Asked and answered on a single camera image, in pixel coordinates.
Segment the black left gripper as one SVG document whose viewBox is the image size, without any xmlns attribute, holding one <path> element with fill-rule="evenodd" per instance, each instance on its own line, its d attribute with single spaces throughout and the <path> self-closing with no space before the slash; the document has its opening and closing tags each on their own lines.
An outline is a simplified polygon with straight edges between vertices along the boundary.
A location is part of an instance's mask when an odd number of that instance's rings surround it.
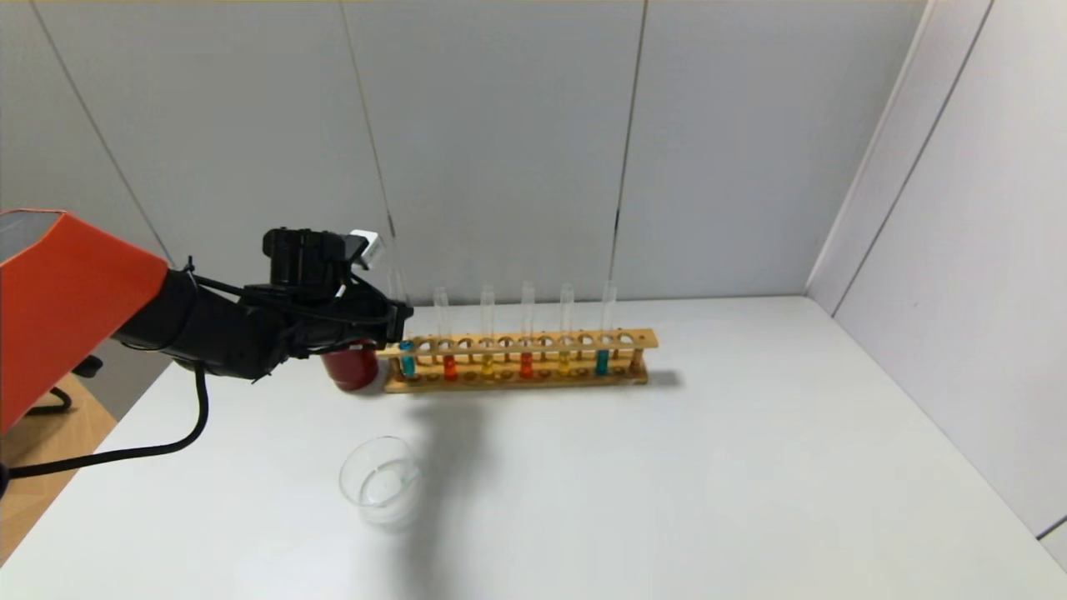
<svg viewBox="0 0 1067 600">
<path fill-rule="evenodd" d="M 343 320 L 355 327 L 361 344 L 373 343 L 377 350 L 404 340 L 407 321 L 414 307 L 403 299 L 393 299 L 386 293 L 360 277 L 347 277 L 337 300 Z"/>
</svg>

